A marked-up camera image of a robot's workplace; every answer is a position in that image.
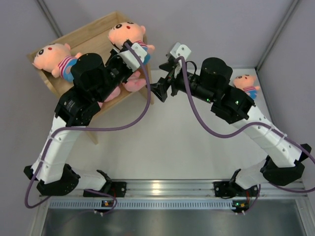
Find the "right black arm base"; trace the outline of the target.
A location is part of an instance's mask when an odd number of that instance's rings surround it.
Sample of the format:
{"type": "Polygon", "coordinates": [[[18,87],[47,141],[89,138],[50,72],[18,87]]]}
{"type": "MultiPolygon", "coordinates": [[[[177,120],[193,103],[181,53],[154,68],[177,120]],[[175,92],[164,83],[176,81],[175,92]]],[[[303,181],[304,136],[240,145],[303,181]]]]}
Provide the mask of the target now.
{"type": "Polygon", "coordinates": [[[246,196],[246,191],[234,182],[215,181],[213,185],[216,197],[231,199],[234,197],[246,196]]]}

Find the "boy plush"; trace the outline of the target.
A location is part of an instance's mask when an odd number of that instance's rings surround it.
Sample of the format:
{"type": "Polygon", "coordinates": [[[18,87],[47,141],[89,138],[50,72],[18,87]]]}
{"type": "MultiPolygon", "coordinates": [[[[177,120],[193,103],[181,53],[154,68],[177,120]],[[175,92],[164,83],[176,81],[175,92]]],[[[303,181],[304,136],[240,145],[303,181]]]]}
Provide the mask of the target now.
{"type": "Polygon", "coordinates": [[[234,87],[244,91],[251,99],[255,100],[260,91],[260,86],[255,84],[257,77],[255,75],[244,74],[237,76],[234,81],[234,87]]]}
{"type": "Polygon", "coordinates": [[[71,68],[77,63],[82,53],[71,54],[69,44],[53,43],[40,49],[34,57],[33,66],[52,74],[54,78],[61,77],[72,83],[74,77],[71,68]]]}
{"type": "Polygon", "coordinates": [[[155,46],[148,45],[144,42],[145,33],[146,28],[144,26],[133,22],[123,22],[110,29],[108,38],[112,45],[119,50],[127,40],[132,43],[138,43],[147,52],[143,62],[143,64],[146,65],[151,58],[151,54],[155,50],[155,46]]]}

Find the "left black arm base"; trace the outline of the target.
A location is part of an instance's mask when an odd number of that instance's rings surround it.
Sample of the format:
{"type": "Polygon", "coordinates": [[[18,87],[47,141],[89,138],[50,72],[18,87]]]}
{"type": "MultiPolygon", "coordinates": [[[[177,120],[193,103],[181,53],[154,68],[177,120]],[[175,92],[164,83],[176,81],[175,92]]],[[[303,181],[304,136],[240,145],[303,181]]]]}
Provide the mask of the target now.
{"type": "Polygon", "coordinates": [[[104,197],[104,194],[113,196],[113,197],[124,197],[126,194],[127,183],[124,181],[107,181],[105,185],[98,191],[93,190],[87,191],[84,190],[84,197],[104,197]]]}

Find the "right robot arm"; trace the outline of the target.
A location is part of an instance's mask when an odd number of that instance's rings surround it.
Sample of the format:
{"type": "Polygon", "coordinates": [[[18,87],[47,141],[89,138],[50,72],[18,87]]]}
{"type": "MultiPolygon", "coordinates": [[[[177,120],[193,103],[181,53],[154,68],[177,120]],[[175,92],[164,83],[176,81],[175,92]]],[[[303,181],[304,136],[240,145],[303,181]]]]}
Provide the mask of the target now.
{"type": "Polygon", "coordinates": [[[278,130],[261,112],[254,100],[244,91],[229,84],[233,70],[220,58],[207,58],[201,65],[200,74],[187,71],[183,56],[169,59],[159,66],[168,74],[151,84],[151,91],[162,102],[179,91],[187,94],[192,111],[200,125],[211,135],[228,139],[245,133],[266,153],[267,157],[258,164],[238,169],[230,180],[230,191],[242,195],[247,189],[270,183],[283,191],[294,192],[286,186],[301,178],[305,169],[302,162],[314,158],[306,148],[278,130]],[[230,134],[220,134],[210,129],[199,115],[193,98],[211,105],[211,112],[236,128],[230,134]]]}

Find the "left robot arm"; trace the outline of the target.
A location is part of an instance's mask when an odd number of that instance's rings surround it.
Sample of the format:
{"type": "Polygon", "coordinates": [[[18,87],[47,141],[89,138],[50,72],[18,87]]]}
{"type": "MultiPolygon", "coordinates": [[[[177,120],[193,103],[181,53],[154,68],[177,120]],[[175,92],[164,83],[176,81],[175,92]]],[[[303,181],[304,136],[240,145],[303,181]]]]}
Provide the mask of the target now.
{"type": "Polygon", "coordinates": [[[72,66],[74,85],[57,103],[45,147],[37,161],[24,168],[26,176],[38,182],[41,195],[64,196],[73,190],[83,190],[85,197],[110,193],[112,180],[106,173],[75,170],[66,161],[80,133],[100,111],[99,103],[140,67],[140,60],[145,60],[143,49],[132,48],[113,49],[107,62],[99,54],[87,53],[72,66]]]}

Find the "pink striped plush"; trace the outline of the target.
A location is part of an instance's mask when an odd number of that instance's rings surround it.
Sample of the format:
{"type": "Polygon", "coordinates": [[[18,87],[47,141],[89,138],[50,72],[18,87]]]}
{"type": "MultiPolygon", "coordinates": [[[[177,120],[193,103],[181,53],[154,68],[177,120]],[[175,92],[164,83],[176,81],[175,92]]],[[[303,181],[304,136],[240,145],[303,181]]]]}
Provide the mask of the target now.
{"type": "Polygon", "coordinates": [[[146,79],[140,78],[141,72],[135,71],[126,83],[123,83],[124,88],[130,92],[136,92],[146,85],[146,79]]]}
{"type": "Polygon", "coordinates": [[[114,98],[116,98],[117,96],[119,96],[121,93],[121,89],[119,86],[117,86],[113,92],[103,101],[103,102],[98,102],[98,105],[100,108],[102,108],[103,104],[106,102],[109,102],[111,100],[113,100],[114,98]]]}

